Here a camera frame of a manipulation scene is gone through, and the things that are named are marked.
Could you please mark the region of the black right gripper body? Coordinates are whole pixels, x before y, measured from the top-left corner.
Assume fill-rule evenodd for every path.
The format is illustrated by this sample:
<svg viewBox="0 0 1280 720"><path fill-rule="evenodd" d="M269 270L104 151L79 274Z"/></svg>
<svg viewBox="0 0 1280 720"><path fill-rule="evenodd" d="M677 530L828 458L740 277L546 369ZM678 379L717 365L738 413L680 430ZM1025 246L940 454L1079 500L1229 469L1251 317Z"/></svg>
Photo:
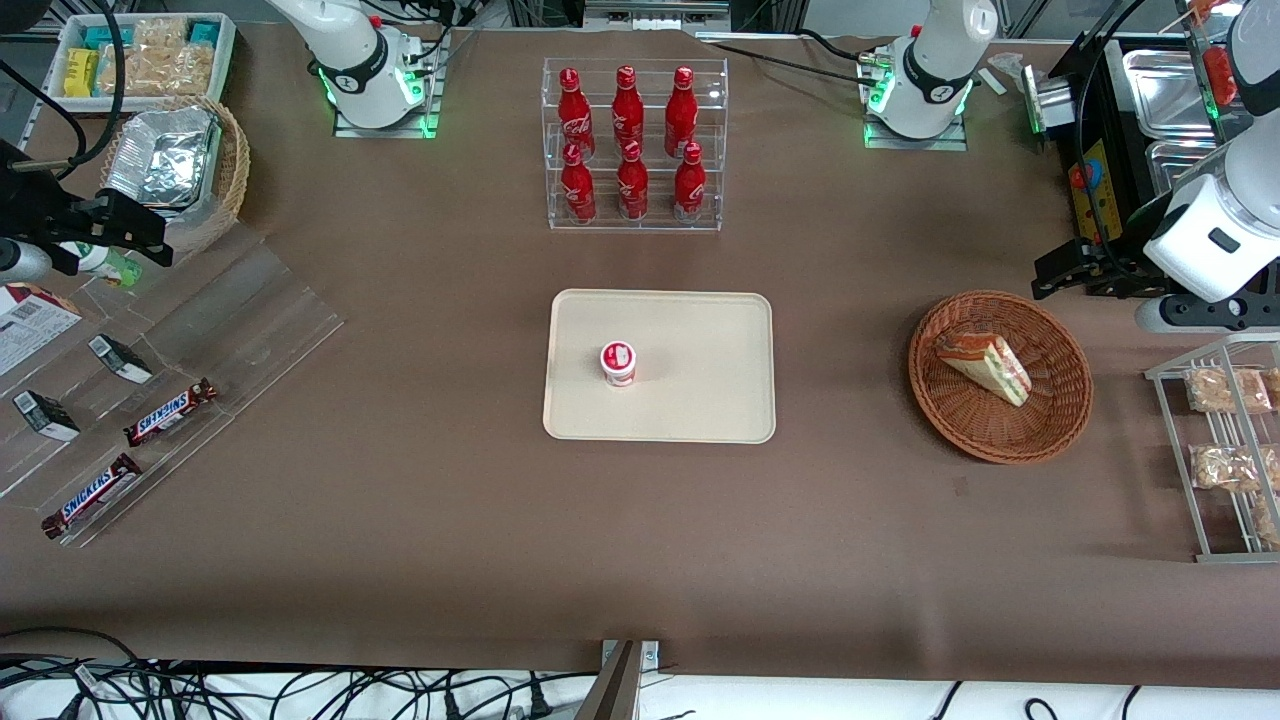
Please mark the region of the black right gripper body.
<svg viewBox="0 0 1280 720"><path fill-rule="evenodd" d="M65 191L47 170L12 169L13 163L27 159L17 146L1 141L3 236L49 247L70 242L100 245L95 220L81 206L83 197Z"/></svg>

